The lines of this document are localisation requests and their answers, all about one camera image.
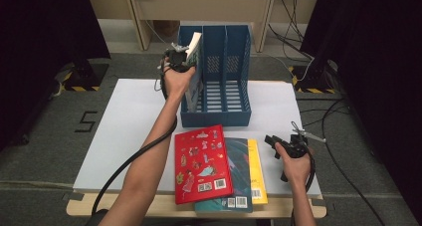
yellow book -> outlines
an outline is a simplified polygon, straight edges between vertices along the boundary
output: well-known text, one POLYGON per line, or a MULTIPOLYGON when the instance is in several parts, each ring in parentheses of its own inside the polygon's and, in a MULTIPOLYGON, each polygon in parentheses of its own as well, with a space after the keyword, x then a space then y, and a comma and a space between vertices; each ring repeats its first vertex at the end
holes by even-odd
POLYGON ((261 167, 260 152, 255 139, 248 139, 249 167, 251 172, 251 189, 253 204, 268 204, 267 190, 261 167))

blue file organizer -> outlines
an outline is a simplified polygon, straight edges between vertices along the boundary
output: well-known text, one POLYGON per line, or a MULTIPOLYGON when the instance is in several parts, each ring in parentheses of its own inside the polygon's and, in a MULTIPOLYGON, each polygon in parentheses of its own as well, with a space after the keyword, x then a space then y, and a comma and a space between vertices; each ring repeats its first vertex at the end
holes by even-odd
POLYGON ((251 36, 248 26, 180 26, 178 44, 187 46, 194 32, 202 33, 203 91, 197 111, 181 105, 183 127, 247 126, 251 117, 248 71, 251 36))

barcode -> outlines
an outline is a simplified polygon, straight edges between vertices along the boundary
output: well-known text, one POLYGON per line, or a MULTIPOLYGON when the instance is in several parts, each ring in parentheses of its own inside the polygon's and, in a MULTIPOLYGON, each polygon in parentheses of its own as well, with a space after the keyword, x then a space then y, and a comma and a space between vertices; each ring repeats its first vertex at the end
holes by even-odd
POLYGON ((203 183, 203 184, 198 184, 198 192, 209 191, 211 189, 212 189, 211 182, 207 182, 207 183, 203 183))
POLYGON ((262 198, 261 189, 253 188, 252 189, 252 198, 262 198))
POLYGON ((228 198, 227 199, 227 207, 228 208, 236 208, 236 200, 235 200, 235 198, 228 198))
POLYGON ((226 179, 216 179, 214 180, 215 189, 226 188, 226 179))
POLYGON ((246 197, 236 197, 236 208, 247 208, 248 201, 246 201, 246 197))

yellow and black tape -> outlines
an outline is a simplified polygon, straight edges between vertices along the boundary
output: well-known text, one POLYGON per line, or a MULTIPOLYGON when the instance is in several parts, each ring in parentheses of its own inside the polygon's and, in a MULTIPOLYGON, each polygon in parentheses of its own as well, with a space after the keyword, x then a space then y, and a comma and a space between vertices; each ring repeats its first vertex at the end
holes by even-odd
MULTIPOLYGON (((293 67, 289 67, 290 72, 293 72, 293 67)), ((304 88, 301 86, 301 81, 298 81, 298 78, 293 75, 292 77, 292 84, 296 92, 299 93, 309 93, 309 94, 334 94, 335 91, 333 88, 304 88)))
POLYGON ((63 90, 65 91, 74 91, 74 92, 86 92, 86 91, 98 91, 100 86, 74 86, 70 84, 70 79, 73 72, 70 72, 65 75, 64 80, 62 81, 63 90))

skin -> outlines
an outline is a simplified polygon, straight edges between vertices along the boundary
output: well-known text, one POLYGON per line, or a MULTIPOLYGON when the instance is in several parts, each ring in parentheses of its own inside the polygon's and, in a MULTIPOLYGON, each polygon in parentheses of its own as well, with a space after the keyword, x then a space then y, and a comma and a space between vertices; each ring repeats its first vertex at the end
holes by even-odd
MULTIPOLYGON (((195 68, 190 68, 183 74, 173 70, 165 73, 168 97, 141 147, 164 135, 171 128, 194 73, 195 68)), ((119 196, 100 225, 140 225, 154 199, 164 171, 170 140, 169 136, 133 161, 126 173, 119 196)))
POLYGON ((283 171, 292 186, 296 225, 317 225, 306 191, 308 176, 311 173, 310 157, 306 154, 301 158, 290 158, 279 143, 276 143, 276 151, 283 159, 283 171))

